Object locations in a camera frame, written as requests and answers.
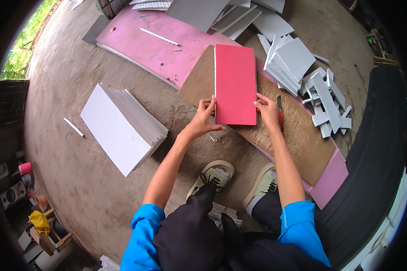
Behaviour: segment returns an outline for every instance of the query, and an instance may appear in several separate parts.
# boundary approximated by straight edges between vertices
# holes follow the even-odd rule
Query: blue shirt
[[[282,231],[277,241],[294,244],[312,259],[330,267],[315,231],[314,210],[315,204],[309,200],[285,206],[280,216]],[[122,256],[121,271],[161,271],[152,240],[158,233],[160,222],[165,218],[164,211],[154,204],[145,204],[138,209],[131,221],[133,233]]]

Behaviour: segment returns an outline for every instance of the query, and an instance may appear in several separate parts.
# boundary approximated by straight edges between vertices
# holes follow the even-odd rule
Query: red sheet
[[[256,125],[253,48],[216,44],[216,124]]]

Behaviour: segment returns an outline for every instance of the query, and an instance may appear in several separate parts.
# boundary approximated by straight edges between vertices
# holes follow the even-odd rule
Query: shoe
[[[215,169],[219,168],[226,172],[229,177],[220,174]],[[217,193],[222,190],[226,183],[232,178],[235,173],[235,168],[231,163],[228,163],[223,160],[212,161],[204,169],[197,178],[194,185],[191,187],[190,191],[187,194],[187,198],[191,195],[194,195],[200,187],[203,187],[205,184],[209,183],[212,186],[216,187]]]
[[[255,185],[253,186],[252,190],[250,190],[249,194],[246,196],[242,203],[244,209],[247,208],[247,206],[255,196],[265,195],[268,192],[276,191],[277,179],[268,174],[268,171],[276,172],[276,165],[274,163],[269,163],[262,168],[261,172],[258,175],[258,178],[256,178]]]

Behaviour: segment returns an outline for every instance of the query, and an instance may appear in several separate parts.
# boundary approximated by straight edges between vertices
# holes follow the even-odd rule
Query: wrist
[[[279,136],[282,136],[282,132],[280,131],[280,128],[278,125],[272,125],[271,127],[267,128],[268,134],[270,137],[274,140],[275,138],[278,138]]]
[[[193,142],[194,138],[187,132],[186,129],[183,129],[177,136],[176,141],[178,143],[185,144],[189,146]]]

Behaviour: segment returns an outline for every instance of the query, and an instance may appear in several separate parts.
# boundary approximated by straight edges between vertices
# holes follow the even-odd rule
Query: shoelace
[[[268,184],[268,187],[267,187],[267,190],[266,191],[261,191],[262,193],[268,193],[268,192],[274,192],[274,191],[276,191],[276,184],[273,182],[273,181],[271,181],[269,184]]]
[[[220,187],[220,180],[217,177],[212,177],[211,178],[211,174],[208,176],[208,180],[206,179],[205,174],[201,173],[200,175],[202,182],[204,183],[204,185],[209,184],[213,187],[216,188],[217,192],[220,192],[220,190],[222,190],[222,187]]]

